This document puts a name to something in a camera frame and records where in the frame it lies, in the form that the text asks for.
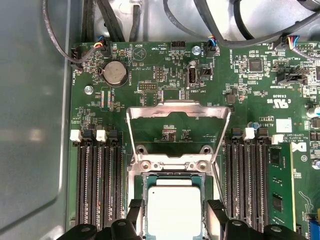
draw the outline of ram slot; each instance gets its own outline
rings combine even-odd
[[[238,145],[238,192],[239,192],[239,219],[244,220],[245,219],[245,197],[246,197],[246,186],[244,184],[244,177],[245,177],[245,171],[244,171],[244,145],[239,144]]]
[[[86,148],[78,146],[77,148],[77,167],[76,167],[76,200],[75,200],[75,224],[84,222],[84,196],[85,196],[85,173],[86,173]]]
[[[232,148],[231,145],[226,145],[225,159],[225,199],[226,210],[229,218],[232,218]]]
[[[232,144],[232,217],[239,218],[238,144]]]
[[[92,205],[91,205],[91,218],[92,224],[100,228],[98,218],[99,208],[99,158],[97,146],[93,147],[93,159],[92,159]]]
[[[85,208],[84,223],[92,224],[92,196],[93,196],[93,147],[86,147],[85,170]]]
[[[123,157],[120,146],[115,146],[113,152],[113,219],[121,219],[122,216],[122,181],[123,181]]]
[[[264,196],[264,200],[263,200],[263,221],[264,221],[264,226],[269,224],[269,209],[268,209],[268,163],[269,163],[269,146],[264,144],[262,146],[263,149],[263,161],[262,161],[262,176],[263,176],[263,183],[264,183],[264,187],[263,187],[263,196]]]
[[[244,215],[245,221],[252,226],[252,183],[251,183],[251,145],[244,145],[244,166],[243,166],[243,175],[244,175]]]
[[[110,182],[111,182],[111,164],[110,164],[110,151],[109,147],[104,147],[103,148],[103,155],[104,157],[102,158],[102,166],[101,168],[103,169],[101,175],[103,176],[102,182],[103,182],[103,187],[102,190],[103,192],[101,193],[102,195],[102,206],[101,206],[101,218],[103,219],[103,223],[101,226],[103,228],[107,227],[108,222],[110,221],[110,207],[111,207],[111,187],[110,187]]]
[[[251,226],[257,229],[257,179],[256,179],[256,146],[250,145],[250,169],[251,169]]]
[[[257,231],[263,231],[263,224],[262,223],[262,216],[263,216],[263,208],[264,208],[264,196],[263,196],[263,186],[264,186],[264,179],[262,176],[262,146],[256,145],[255,146],[256,153],[255,153],[255,180],[256,180],[256,216],[257,216]]]

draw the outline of black cable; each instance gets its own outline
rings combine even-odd
[[[93,0],[87,3],[87,18],[86,18],[86,43],[95,41],[95,5]]]
[[[133,6],[133,20],[130,32],[129,42],[136,42],[138,39],[139,25],[140,25],[140,5]]]
[[[274,42],[278,40],[281,36],[294,33],[320,17],[320,11],[318,11],[308,16],[304,20],[299,21],[296,24],[290,27],[287,27],[286,29],[283,29],[281,31],[275,32],[273,34],[259,37],[256,39],[251,39],[251,40],[228,41],[228,40],[225,40],[221,35],[218,29],[218,26],[211,15],[207,1],[206,0],[193,0],[193,1],[200,16],[202,17],[202,20],[204,21],[205,25],[207,26],[211,34],[215,37],[215,39],[219,42],[221,46],[227,47],[227,48],[247,48],[247,47],[255,46],[257,44]]]
[[[117,17],[115,15],[114,10],[112,9],[112,7],[110,5],[109,0],[101,0],[101,2],[106,9],[106,12],[107,12],[109,19],[110,19],[110,23],[113,26],[113,29],[114,29],[117,37],[119,38],[119,42],[125,42],[126,40],[125,40],[124,34],[122,33],[122,30],[121,30],[120,25],[118,23]]]
[[[241,3],[241,0],[235,0],[235,2],[233,3],[233,15],[234,15],[235,23],[240,33],[246,40],[255,39],[254,36],[252,36],[251,33],[248,31],[244,21],[242,20],[240,3]]]
[[[164,9],[164,12],[166,14],[166,16],[168,17],[168,19],[170,20],[170,22],[175,25],[178,29],[184,31],[185,33],[193,36],[193,37],[196,37],[198,39],[208,39],[207,36],[202,36],[194,31],[191,31],[190,29],[186,28],[185,26],[183,26],[179,21],[178,19],[176,19],[176,17],[174,16],[174,14],[171,12],[169,6],[168,6],[168,0],[163,0],[163,9]]]
[[[75,63],[75,64],[81,64],[85,60],[90,58],[90,56],[96,51],[96,48],[92,47],[81,59],[75,59],[75,58],[70,57],[68,54],[65,53],[65,51],[59,45],[57,38],[55,36],[55,33],[51,27],[49,15],[48,15],[48,0],[42,0],[42,15],[43,15],[43,20],[45,23],[46,30],[48,31],[48,34],[49,34],[51,41],[53,42],[55,48],[59,51],[59,53],[62,56],[64,56],[70,62]]]
[[[105,8],[105,5],[103,4],[102,0],[96,0],[96,4],[98,5],[98,8],[100,9],[102,18],[104,20],[104,24],[106,28],[108,29],[109,35],[110,35],[110,40],[112,42],[119,42],[118,35],[114,29],[114,26],[111,23],[109,14]]]

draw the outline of screw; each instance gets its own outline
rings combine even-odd
[[[87,94],[87,95],[93,94],[94,93],[94,87],[90,86],[90,85],[85,86],[84,93]]]
[[[320,169],[320,160],[314,160],[312,162],[312,167],[316,170],[319,170]]]
[[[199,47],[199,46],[194,46],[194,47],[192,48],[191,52],[193,53],[193,55],[198,56],[198,55],[201,54],[201,47]]]
[[[148,170],[150,168],[150,166],[151,166],[151,164],[150,164],[149,161],[143,161],[141,163],[141,167],[142,167],[143,170]]]
[[[274,232],[276,232],[276,233],[280,233],[280,232],[282,231],[281,228],[278,227],[278,226],[272,226],[272,227],[271,227],[271,230],[274,231]]]

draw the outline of integrated circuit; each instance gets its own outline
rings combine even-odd
[[[282,213],[282,211],[283,211],[282,197],[274,193],[272,195],[272,206],[275,210]]]
[[[272,164],[280,165],[281,154],[280,149],[270,148],[270,162]]]
[[[263,61],[262,59],[255,58],[249,59],[249,72],[261,73],[263,72]]]

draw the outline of wire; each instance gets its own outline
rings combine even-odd
[[[107,12],[102,0],[96,0],[96,4],[98,5],[98,8],[101,12],[102,18],[104,20],[104,24],[105,24],[106,28],[108,29],[108,32],[110,35],[110,40],[112,42],[119,42],[118,35],[116,34],[116,31],[115,31],[113,25],[111,24],[111,20],[109,18],[108,12]]]
[[[103,46],[103,43],[102,42],[96,42],[94,45],[93,45],[93,47],[95,48],[95,49],[98,49],[98,48],[100,48],[100,47],[102,47]]]
[[[164,12],[166,14],[166,16],[168,17],[168,19],[170,20],[170,22],[175,25],[178,29],[184,31],[185,33],[189,34],[190,36],[193,36],[195,38],[198,39],[207,39],[206,36],[202,36],[194,31],[189,30],[188,28],[186,28],[185,26],[183,26],[178,19],[176,19],[176,17],[174,16],[174,14],[171,12],[169,6],[168,6],[168,0],[163,0],[163,9]]]
[[[194,4],[202,17],[202,20],[204,21],[207,28],[210,30],[212,35],[215,37],[215,39],[218,41],[218,43],[227,48],[247,48],[251,46],[255,46],[257,44],[262,43],[270,43],[278,40],[281,36],[288,35],[290,33],[296,32],[299,29],[303,28],[304,26],[312,23],[314,20],[318,19],[320,17],[320,11],[315,12],[314,14],[308,16],[302,21],[299,21],[295,23],[294,25],[287,27],[286,29],[283,29],[281,31],[275,32],[273,34],[259,37],[256,39],[251,40],[243,40],[243,41],[228,41],[223,38],[221,35],[219,28],[213,19],[209,6],[207,4],[206,0],[193,0]]]
[[[122,33],[122,30],[120,28],[118,19],[117,19],[116,15],[115,15],[114,10],[112,9],[112,7],[110,5],[109,0],[101,0],[101,3],[103,4],[103,6],[104,6],[104,8],[106,10],[106,13],[109,16],[110,24],[112,25],[112,27],[113,27],[113,29],[115,31],[115,34],[119,38],[119,42],[125,42],[126,40],[125,40],[124,34]]]
[[[61,48],[59,45],[57,38],[55,36],[55,33],[51,27],[49,15],[48,15],[48,0],[42,0],[42,15],[43,20],[45,23],[46,30],[48,31],[48,34],[51,38],[52,43],[54,44],[55,48],[59,51],[59,53],[64,56],[66,59],[68,59],[70,62],[75,64],[81,64],[96,51],[96,48],[92,47],[82,58],[75,59],[73,57],[70,57],[68,54],[65,53],[65,51]]]
[[[217,45],[216,41],[213,38],[209,38],[209,41],[212,42],[212,46],[215,47]]]
[[[129,42],[136,42],[138,39],[140,15],[141,15],[140,6],[134,5],[133,6],[132,28],[131,28],[131,32],[130,32]]]
[[[240,4],[241,4],[241,0],[235,0],[235,2],[233,3],[233,15],[234,15],[235,23],[240,33],[246,40],[255,39],[254,36],[252,36],[251,33],[248,31],[244,21],[242,20]]]
[[[296,54],[300,55],[301,57],[304,57],[304,58],[309,59],[309,60],[313,60],[313,61],[320,60],[320,57],[318,57],[318,56],[310,56],[308,54],[305,54],[304,52],[302,52],[301,50],[299,50],[296,47],[294,49],[292,49],[292,52],[295,52]]]

